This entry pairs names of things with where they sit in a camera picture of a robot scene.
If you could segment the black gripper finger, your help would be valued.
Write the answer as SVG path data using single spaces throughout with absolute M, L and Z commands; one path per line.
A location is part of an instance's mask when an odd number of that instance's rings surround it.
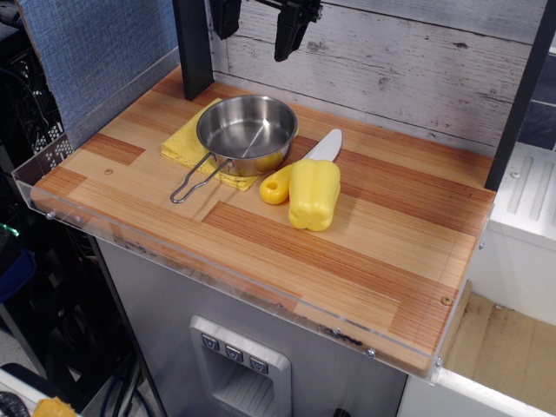
M 282 1 L 277 18 L 275 60 L 283 62 L 301 46 L 308 25 L 321 18 L 321 1 Z
M 241 0 L 209 1 L 214 30 L 221 40 L 238 31 L 241 5 Z

